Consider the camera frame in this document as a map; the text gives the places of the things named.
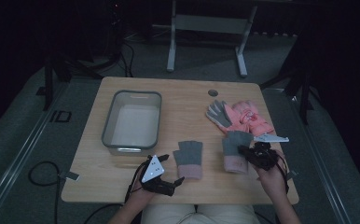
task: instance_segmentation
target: glove cuff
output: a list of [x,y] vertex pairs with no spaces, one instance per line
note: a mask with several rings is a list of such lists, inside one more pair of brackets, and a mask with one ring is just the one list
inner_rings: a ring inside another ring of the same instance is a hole
[[273,128],[268,123],[263,123],[263,124],[255,126],[255,127],[250,127],[250,132],[254,136],[260,136],[263,133],[270,133],[272,131],[273,131]]
[[227,172],[247,174],[247,161],[241,156],[225,156],[224,169]]
[[202,167],[196,164],[178,165],[177,173],[179,178],[202,179]]
[[244,133],[248,133],[250,131],[250,128],[249,128],[248,124],[237,124],[237,125],[231,125],[225,129],[221,129],[221,131],[223,131],[223,133],[235,132],[235,131],[241,131]]

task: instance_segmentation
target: metal frame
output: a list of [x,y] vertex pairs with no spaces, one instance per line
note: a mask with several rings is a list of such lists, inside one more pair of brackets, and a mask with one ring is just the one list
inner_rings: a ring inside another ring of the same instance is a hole
[[174,61],[176,54],[176,30],[193,30],[216,33],[227,33],[242,35],[241,44],[235,48],[235,54],[239,65],[241,76],[247,76],[245,60],[243,58],[244,47],[256,15],[257,6],[253,6],[246,19],[217,18],[204,16],[191,16],[176,14],[176,0],[172,1],[172,25],[171,25],[171,45],[169,47],[169,57],[167,71],[174,71]]

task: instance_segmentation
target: table top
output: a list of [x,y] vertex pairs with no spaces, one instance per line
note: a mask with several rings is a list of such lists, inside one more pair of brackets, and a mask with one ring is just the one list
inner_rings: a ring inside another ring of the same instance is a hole
[[[114,156],[102,143],[101,136],[114,94],[120,90],[157,91],[162,95],[159,138],[154,147],[157,156],[169,154],[162,162],[162,180],[178,178],[173,151],[178,142],[203,142],[202,179],[186,179],[172,197],[157,195],[152,203],[271,203],[256,171],[249,165],[247,175],[224,170],[221,140],[225,135],[205,116],[215,99],[229,105],[252,100],[259,114],[270,124],[269,111],[257,84],[195,80],[105,77],[92,106],[84,133],[80,139],[70,171],[80,175],[78,181],[66,180],[62,199],[75,203],[123,203],[136,168],[146,157]],[[218,92],[216,97],[209,90]],[[280,149],[279,143],[271,144]],[[297,190],[288,181],[288,197],[298,202]]]

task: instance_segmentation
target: person's hand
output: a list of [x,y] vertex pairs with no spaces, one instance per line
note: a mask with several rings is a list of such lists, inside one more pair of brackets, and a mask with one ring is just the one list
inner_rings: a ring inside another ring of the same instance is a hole
[[142,170],[143,167],[140,169],[139,173],[137,174],[137,177],[134,181],[135,183],[131,191],[131,195],[127,201],[127,203],[132,204],[132,206],[141,208],[141,210],[143,210],[151,201],[151,199],[153,199],[154,196],[156,195],[156,193],[142,188],[142,183],[140,183],[140,175],[142,173]]
[[154,198],[154,192],[150,192],[142,188],[142,183],[140,183],[139,180],[142,170],[143,167],[137,173],[128,201],[125,202],[124,206],[119,209],[108,221],[109,224],[132,223],[133,219],[137,216],[137,214],[139,214],[143,209],[145,209],[151,199]]
[[[284,154],[281,151],[276,149],[275,151],[284,159]],[[283,172],[286,172],[284,169],[284,162],[280,158],[278,160],[278,165],[283,169]],[[272,200],[278,197],[286,197],[284,178],[277,166],[273,166],[268,171],[258,168],[253,164],[252,166],[258,174],[258,180],[261,182],[262,188]]]
[[[284,154],[281,151],[276,150],[276,152],[284,159]],[[282,159],[278,160],[278,165],[282,168],[283,172],[287,172],[284,169],[284,162]],[[273,166],[266,171],[253,165],[253,168],[255,168],[258,173],[258,179],[261,181],[262,188],[273,202],[273,207],[275,208],[280,222],[287,224],[299,224],[301,221],[299,220],[294,207],[287,198],[287,192],[285,190],[286,183],[284,182],[286,180],[284,180],[279,167]]]

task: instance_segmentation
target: gray carpet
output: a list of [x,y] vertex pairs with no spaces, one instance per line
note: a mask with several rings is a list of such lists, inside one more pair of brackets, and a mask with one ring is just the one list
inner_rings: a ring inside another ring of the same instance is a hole
[[[253,82],[261,84],[277,75],[285,56],[294,43],[294,38],[253,35],[249,38],[244,57],[249,77],[240,77],[235,61],[234,49],[229,45],[211,45],[204,41],[190,41],[190,34],[184,34],[177,45],[175,71],[166,72],[168,56],[167,35],[159,35],[152,42],[139,42],[136,36],[128,38],[134,50],[132,73],[135,77],[176,78],[212,81]],[[130,65],[132,51],[123,47],[123,54]],[[125,64],[119,62],[109,69],[103,69],[103,76],[124,76]],[[69,84],[57,84],[57,101],[50,111],[42,112],[44,98],[36,96],[42,86],[42,71],[34,75],[17,99],[0,120],[0,179],[6,169],[23,149],[29,134],[35,131],[36,123],[51,118],[54,111],[72,112],[70,122],[50,122],[24,153],[26,158],[19,174],[15,175],[12,188],[7,188],[0,197],[0,223],[54,223],[55,186],[38,187],[28,180],[30,169],[41,161],[53,161],[60,170],[71,166],[76,148],[88,119],[99,81],[87,77],[74,77]],[[303,223],[360,223],[360,175],[344,146],[335,125],[325,110],[311,98],[314,110],[308,112],[308,127],[305,127],[297,113],[298,103],[291,101],[281,89],[286,80],[263,91],[276,131],[288,136],[289,143],[283,143],[288,165],[296,172],[295,185],[299,203],[295,208]],[[316,161],[316,149],[321,156]],[[334,183],[345,208],[346,217],[339,219],[338,208],[330,201],[325,182],[326,177]],[[55,181],[55,170],[42,165],[34,172],[35,180],[48,183]],[[104,204],[65,203],[59,200],[59,223],[83,223],[97,208]],[[269,205],[256,205],[255,209],[271,221],[274,212]],[[105,223],[117,210],[108,207],[100,211],[89,223]]]

